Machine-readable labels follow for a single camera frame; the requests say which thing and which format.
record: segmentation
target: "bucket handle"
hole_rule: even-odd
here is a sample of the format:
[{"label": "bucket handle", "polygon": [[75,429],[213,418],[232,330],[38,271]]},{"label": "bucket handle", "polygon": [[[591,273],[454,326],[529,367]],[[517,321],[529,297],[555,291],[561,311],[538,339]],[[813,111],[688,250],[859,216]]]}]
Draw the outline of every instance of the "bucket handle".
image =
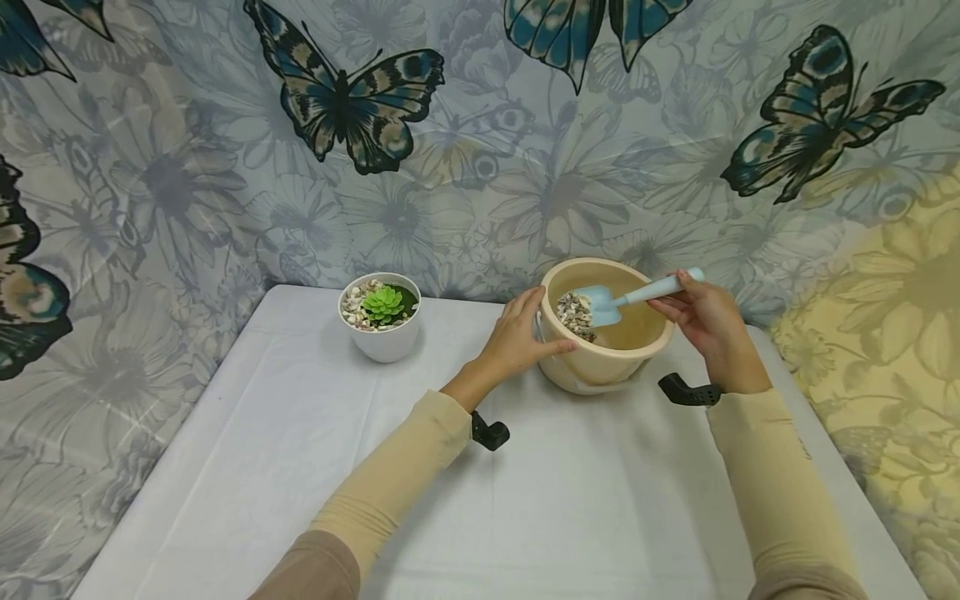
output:
[{"label": "bucket handle", "polygon": [[[537,311],[537,316],[534,318],[534,326],[535,326],[535,328],[537,329],[537,340],[540,341],[540,342],[543,342],[543,341],[544,341],[544,339],[543,339],[543,330],[542,330],[541,327],[540,327],[540,312],[539,312],[539,310]],[[563,362],[563,361],[560,359],[560,357],[558,357],[558,356],[556,356],[556,355],[551,356],[551,357],[550,357],[550,360],[555,360],[555,361],[557,361],[558,363],[562,363],[562,362]],[[589,384],[584,383],[583,381],[581,381],[581,380],[580,380],[580,377],[577,376],[577,373],[574,372],[574,370],[572,370],[569,366],[564,365],[564,367],[565,367],[568,371],[570,371],[570,375],[573,376],[573,385],[574,385],[574,387],[577,388],[577,390],[580,391],[580,392],[582,392],[582,393],[591,394],[591,395],[592,395],[592,394],[602,394],[602,393],[605,393],[605,392],[616,392],[616,391],[618,391],[618,390],[623,390],[624,388],[627,388],[627,387],[633,385],[638,379],[640,379],[640,377],[639,377],[639,376],[640,376],[640,372],[643,371],[643,369],[637,369],[637,370],[636,370],[633,374],[631,374],[629,377],[627,377],[626,379],[624,379],[623,381],[620,381],[620,382],[618,382],[618,383],[612,383],[612,384],[610,384],[610,385],[589,385]]]}]

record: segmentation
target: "light blue shovel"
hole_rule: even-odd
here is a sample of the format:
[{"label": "light blue shovel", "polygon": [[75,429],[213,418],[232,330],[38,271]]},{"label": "light blue shovel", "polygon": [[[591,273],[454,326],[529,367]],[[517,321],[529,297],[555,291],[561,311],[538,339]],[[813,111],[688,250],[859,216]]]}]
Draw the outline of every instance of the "light blue shovel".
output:
[{"label": "light blue shovel", "polygon": [[[697,281],[703,281],[704,272],[694,267],[688,269],[690,276]],[[573,290],[574,294],[581,294],[590,300],[590,313],[593,317],[594,327],[604,327],[607,325],[620,323],[620,306],[626,304],[636,304],[637,302],[646,302],[654,298],[660,298],[670,294],[676,294],[683,290],[680,280],[677,276],[664,277],[658,281],[653,281],[633,292],[615,299],[613,294],[605,285],[591,285]]]}]

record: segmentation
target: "green succulent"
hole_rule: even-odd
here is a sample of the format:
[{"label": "green succulent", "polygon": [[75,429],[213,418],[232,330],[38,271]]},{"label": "green succulent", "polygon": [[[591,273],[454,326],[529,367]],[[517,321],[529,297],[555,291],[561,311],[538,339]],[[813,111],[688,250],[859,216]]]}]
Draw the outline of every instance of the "green succulent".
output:
[{"label": "green succulent", "polygon": [[403,311],[403,295],[396,289],[385,285],[369,292],[363,300],[367,318],[372,322],[388,324]]}]

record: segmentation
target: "beige bucket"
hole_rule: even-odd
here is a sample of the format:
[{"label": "beige bucket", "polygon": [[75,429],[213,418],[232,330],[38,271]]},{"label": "beige bucket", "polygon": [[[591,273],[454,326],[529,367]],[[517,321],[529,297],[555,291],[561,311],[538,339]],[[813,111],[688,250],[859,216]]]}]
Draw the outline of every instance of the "beige bucket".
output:
[{"label": "beige bucket", "polygon": [[575,258],[547,272],[543,278],[546,294],[537,316],[539,336],[547,342],[560,338],[576,340],[580,348],[541,360],[543,374],[568,392],[582,396],[630,385],[631,376],[638,374],[640,366],[666,348],[674,325],[646,302],[630,304],[620,308],[620,323],[598,329],[597,340],[591,344],[564,327],[555,308],[560,296],[577,288],[606,285],[616,298],[649,282],[630,267],[603,258]]}]

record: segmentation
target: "finger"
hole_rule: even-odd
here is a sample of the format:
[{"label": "finger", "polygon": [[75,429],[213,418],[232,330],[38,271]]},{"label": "finger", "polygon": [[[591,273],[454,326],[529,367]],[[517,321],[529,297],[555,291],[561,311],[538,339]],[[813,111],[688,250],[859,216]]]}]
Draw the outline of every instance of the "finger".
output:
[{"label": "finger", "polygon": [[674,299],[676,299],[676,300],[679,300],[679,301],[683,302],[684,304],[692,304],[692,303],[693,303],[693,297],[690,296],[690,293],[687,292],[686,290],[681,290],[681,291],[679,291],[679,292],[676,292],[676,293],[674,293],[674,294],[670,294],[670,295],[665,296],[665,297],[662,297],[662,298],[674,298]]},{"label": "finger", "polygon": [[677,308],[676,306],[673,306],[672,304],[666,303],[665,301],[663,301],[663,298],[660,298],[657,300],[648,300],[647,304],[650,304],[651,308],[653,308],[654,310],[656,310],[657,312],[659,312],[664,317],[666,317],[667,319],[669,319],[674,323],[679,321],[680,317],[684,314],[683,310],[681,310],[680,308]]},{"label": "finger", "polygon": [[662,298],[659,298],[658,300],[660,300],[660,301],[663,302],[664,304],[669,304],[670,306],[673,306],[674,308],[676,308],[677,310],[679,310],[679,311],[681,311],[681,312],[684,312],[685,310],[688,310],[688,309],[690,308],[690,306],[691,306],[690,304],[687,304],[686,302],[677,300],[677,299],[675,299],[675,298],[670,298],[669,296],[664,296],[664,297],[662,297]]},{"label": "finger", "polygon": [[712,291],[713,286],[708,283],[703,283],[697,281],[690,276],[690,273],[686,269],[680,269],[677,272],[677,279],[680,281],[680,284],[684,287],[684,290],[694,299],[700,300],[706,298],[708,294]]},{"label": "finger", "polygon": [[527,301],[531,296],[537,293],[538,288],[532,287],[526,292],[520,294],[516,298],[510,301],[510,310],[507,310],[503,313],[503,316],[510,319],[512,317],[518,317],[520,312],[523,310],[523,307],[526,305]]},{"label": "finger", "polygon": [[573,340],[554,340],[553,342],[547,342],[545,344],[538,345],[538,354],[537,359],[545,358],[547,356],[554,356],[556,354],[566,354],[572,352],[573,350],[580,347],[580,344]]},{"label": "finger", "polygon": [[530,321],[531,323],[533,322],[534,315],[537,314],[537,309],[540,308],[540,301],[543,300],[544,294],[546,294],[545,287],[540,286],[534,288],[534,293],[530,295],[530,298],[526,300],[526,304],[520,309],[521,319]]}]

